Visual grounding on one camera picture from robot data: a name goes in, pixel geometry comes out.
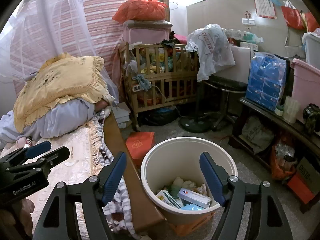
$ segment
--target curtain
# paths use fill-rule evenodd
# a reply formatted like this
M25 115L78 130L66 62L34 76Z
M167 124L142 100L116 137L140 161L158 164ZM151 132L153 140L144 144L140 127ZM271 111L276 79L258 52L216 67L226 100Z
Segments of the curtain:
M49 58L62 52L75 57L99 56L84 15L84 0L23 0L17 15L0 36L0 74L15 80L36 72ZM105 69L101 72L110 93L118 101L118 89Z
M122 25L112 20L112 17L125 1L127 0L84 0L85 18L94 48L105 60L105 68L118 87L121 84L118 47Z

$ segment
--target yellow pillow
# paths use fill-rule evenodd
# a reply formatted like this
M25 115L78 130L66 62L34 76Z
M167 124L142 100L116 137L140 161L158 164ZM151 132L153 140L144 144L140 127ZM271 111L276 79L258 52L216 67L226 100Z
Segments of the yellow pillow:
M18 132L44 116L58 103L83 98L96 103L107 93L100 71L101 57L73 57L67 53L48 60L20 91L13 106Z

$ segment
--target pink plastic bin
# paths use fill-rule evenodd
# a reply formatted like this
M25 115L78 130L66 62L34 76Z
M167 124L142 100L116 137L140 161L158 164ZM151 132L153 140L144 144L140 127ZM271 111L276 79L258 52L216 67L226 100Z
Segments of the pink plastic bin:
M142 41L142 44L154 44L169 39L169 32L165 29L128 28L123 31L122 40L129 43Z
M297 119L304 123L303 109L311 103L320 106L320 70L299 59L294 59L291 67L294 69L292 98L300 103Z

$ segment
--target round black base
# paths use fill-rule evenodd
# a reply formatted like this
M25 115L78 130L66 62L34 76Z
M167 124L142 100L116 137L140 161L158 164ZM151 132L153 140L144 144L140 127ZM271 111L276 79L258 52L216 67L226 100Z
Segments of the round black base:
M181 118L179 120L179 125L183 130L193 133L203 133L212 127L212 122L208 119L198 120L190 118Z

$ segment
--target orange box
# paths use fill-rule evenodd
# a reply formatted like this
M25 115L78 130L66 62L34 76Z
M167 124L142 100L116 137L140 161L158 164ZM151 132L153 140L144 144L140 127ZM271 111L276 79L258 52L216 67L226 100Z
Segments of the orange box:
M148 151L155 145L154 132L132 132L125 142L134 164L137 168L141 167L143 158Z
M198 220L187 224L187 225L173 225L170 224L170 227L172 228L173 231L177 234L177 236L186 236L190 234L191 232L197 230L199 227L207 223L214 215L214 212L211 212L210 214L206 214L203 217L199 218Z
M311 199L315 197L308 186L303 182L299 173L296 173L288 182L288 187L307 204Z

